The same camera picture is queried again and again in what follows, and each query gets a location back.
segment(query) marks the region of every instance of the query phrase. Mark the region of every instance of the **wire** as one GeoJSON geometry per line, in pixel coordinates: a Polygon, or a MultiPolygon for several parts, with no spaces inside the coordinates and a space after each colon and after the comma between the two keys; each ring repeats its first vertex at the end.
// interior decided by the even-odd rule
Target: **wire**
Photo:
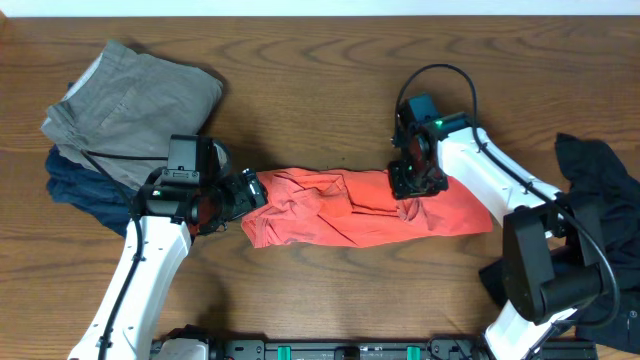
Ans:
{"type": "Polygon", "coordinates": [[[100,153],[100,152],[97,152],[97,151],[89,151],[89,150],[83,150],[83,151],[85,153],[91,155],[91,156],[103,157],[103,158],[108,158],[108,159],[146,160],[146,161],[150,161],[150,160],[164,160],[164,161],[166,161],[166,160],[169,160],[169,158],[166,157],[166,156],[128,156],[128,155],[105,154],[105,153],[100,153]]]}
{"type": "Polygon", "coordinates": [[[127,274],[127,277],[124,279],[124,283],[122,283],[122,288],[120,288],[118,297],[116,298],[116,301],[113,303],[113,308],[111,309],[111,313],[109,314],[109,318],[107,319],[107,323],[104,327],[104,332],[102,333],[102,337],[100,341],[100,350],[98,352],[98,360],[103,360],[106,356],[107,349],[109,348],[111,331],[113,330],[113,323],[115,322],[116,316],[118,315],[118,310],[120,310],[120,305],[122,305],[122,301],[124,300],[124,296],[127,293],[127,289],[131,284],[133,275],[135,274],[136,269],[138,268],[138,264],[142,260],[142,250],[143,250],[144,244],[142,242],[142,227],[140,226],[140,218],[138,217],[138,214],[136,213],[133,207],[133,203],[127,197],[127,194],[125,194],[124,190],[122,189],[122,185],[120,185],[117,181],[115,181],[113,177],[111,177],[111,175],[109,175],[109,173],[107,173],[104,170],[104,168],[102,168],[102,166],[100,166],[100,164],[98,164],[89,155],[88,151],[81,150],[80,154],[82,154],[82,156],[84,156],[84,158],[87,159],[87,161],[89,161],[89,163],[91,163],[91,165],[93,165],[93,167],[95,167],[98,170],[98,172],[100,172],[100,174],[106,177],[109,180],[109,182],[116,188],[118,195],[120,195],[124,203],[127,204],[127,207],[129,208],[129,215],[131,215],[131,219],[133,220],[133,224],[135,225],[135,228],[136,228],[136,237],[137,237],[136,253],[133,256],[133,262],[131,263],[131,268],[129,268],[129,273],[127,274]]]}
{"type": "Polygon", "coordinates": [[[528,182],[528,181],[522,179],[520,176],[518,176],[518,174],[516,174],[513,170],[511,170],[509,167],[504,165],[489,150],[487,150],[487,148],[486,148],[487,143],[483,143],[480,140],[480,137],[478,136],[478,119],[477,119],[477,116],[478,116],[478,97],[477,97],[477,94],[476,94],[476,88],[473,85],[473,81],[471,80],[471,77],[466,72],[464,72],[462,69],[460,69],[460,68],[458,68],[458,67],[456,67],[454,65],[451,65],[451,64],[431,64],[431,65],[427,65],[427,66],[424,66],[424,67],[418,69],[418,71],[414,72],[407,79],[405,84],[400,89],[400,93],[398,94],[398,98],[396,100],[396,106],[395,106],[395,114],[394,114],[395,121],[397,122],[400,119],[400,113],[399,113],[399,111],[400,111],[400,102],[402,101],[402,97],[404,96],[404,92],[407,89],[407,87],[409,86],[409,84],[413,81],[413,79],[415,79],[422,72],[427,71],[429,69],[433,69],[433,68],[445,68],[445,69],[453,70],[453,71],[457,72],[458,74],[460,74],[467,81],[467,84],[469,85],[469,89],[471,90],[471,100],[472,100],[472,107],[473,107],[473,110],[472,110],[473,113],[472,113],[472,116],[471,116],[471,128],[472,128],[472,133],[473,133],[473,139],[476,142],[476,144],[478,144],[478,148],[480,149],[480,151],[482,151],[502,171],[507,173],[513,179],[515,179],[527,191],[530,191],[532,194],[534,194],[535,196],[540,198],[540,200],[543,200],[545,203],[551,204],[552,206],[554,206],[557,209],[558,213],[560,215],[562,215],[562,217],[571,226],[573,226],[580,234],[582,234],[583,237],[587,240],[587,243],[589,243],[589,245],[593,248],[593,250],[596,252],[598,257],[600,258],[601,263],[604,266],[604,270],[605,270],[605,272],[607,274],[607,277],[609,277],[610,280],[611,280],[611,284],[610,285],[611,285],[611,290],[612,290],[613,306],[610,308],[610,311],[606,316],[604,316],[603,318],[601,318],[599,320],[595,320],[595,321],[585,321],[585,322],[579,322],[578,323],[578,322],[574,322],[572,320],[568,320],[568,321],[567,320],[560,320],[560,321],[558,321],[558,323],[571,324],[571,325],[582,326],[582,327],[594,327],[594,328],[595,327],[602,327],[602,326],[605,326],[605,325],[609,324],[611,321],[613,321],[613,319],[615,319],[615,317],[618,314],[618,310],[620,309],[620,288],[618,287],[618,282],[616,281],[616,277],[615,277],[615,275],[613,273],[613,269],[611,268],[611,264],[609,264],[609,261],[607,260],[607,257],[604,255],[604,253],[602,252],[602,249],[600,249],[600,247],[595,242],[595,240],[593,239],[591,234],[589,234],[587,229],[585,229],[585,227],[578,220],[576,220],[571,214],[569,214],[569,212],[567,212],[562,206],[558,205],[555,201],[553,201],[552,199],[547,197],[545,194],[540,192],[538,189],[533,187],[533,183],[532,182],[528,182]]]}

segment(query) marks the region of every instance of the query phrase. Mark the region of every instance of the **gray cloth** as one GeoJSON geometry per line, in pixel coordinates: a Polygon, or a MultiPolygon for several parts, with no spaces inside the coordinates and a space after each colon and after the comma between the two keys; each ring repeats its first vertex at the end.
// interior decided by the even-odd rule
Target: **gray cloth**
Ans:
{"type": "MultiPolygon", "coordinates": [[[[129,156],[167,156],[172,134],[198,132],[222,96],[204,71],[109,41],[65,98],[49,107],[42,132],[60,154],[95,170],[81,149],[129,156]]],[[[96,159],[116,180],[137,190],[166,161],[96,159]]]]}

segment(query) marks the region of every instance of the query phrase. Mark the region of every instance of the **blue cloth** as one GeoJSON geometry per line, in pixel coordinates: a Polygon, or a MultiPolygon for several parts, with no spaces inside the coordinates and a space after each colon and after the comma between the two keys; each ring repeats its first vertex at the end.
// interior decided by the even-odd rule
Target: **blue cloth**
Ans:
{"type": "MultiPolygon", "coordinates": [[[[45,168],[51,175],[47,190],[54,202],[71,204],[93,215],[120,236],[126,235],[131,217],[127,205],[108,179],[62,157],[55,145],[49,151],[45,168]]],[[[130,198],[136,194],[127,186],[123,189],[130,198]]]]}

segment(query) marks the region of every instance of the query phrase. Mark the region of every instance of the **wooden table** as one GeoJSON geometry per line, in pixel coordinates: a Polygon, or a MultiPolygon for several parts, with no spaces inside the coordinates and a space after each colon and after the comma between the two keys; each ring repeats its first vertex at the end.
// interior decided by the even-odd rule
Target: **wooden table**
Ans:
{"type": "MultiPolygon", "coordinates": [[[[640,19],[567,17],[9,19],[0,40],[0,357],[64,358],[93,318],[123,241],[54,204],[39,131],[107,39],[222,74],[205,132],[258,170],[383,169],[393,103],[418,67],[448,62],[477,86],[493,140],[567,188],[557,132],[607,141],[640,177],[640,19]]],[[[420,77],[444,113],[469,110],[457,75],[420,77]]],[[[198,239],[158,334],[186,323],[271,339],[477,334],[498,314],[477,271],[501,231],[370,249],[253,249],[238,224],[198,239]]],[[[600,348],[601,358],[634,356],[600,348]]]]}

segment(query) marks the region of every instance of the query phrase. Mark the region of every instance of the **red cloth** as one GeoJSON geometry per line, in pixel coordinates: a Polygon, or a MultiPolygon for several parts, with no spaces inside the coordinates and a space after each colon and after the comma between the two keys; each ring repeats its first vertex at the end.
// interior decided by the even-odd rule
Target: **red cloth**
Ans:
{"type": "Polygon", "coordinates": [[[491,231],[487,209],[457,180],[434,197],[397,201],[385,171],[258,173],[269,203],[242,219],[256,248],[307,242],[368,247],[425,236],[491,231]]]}

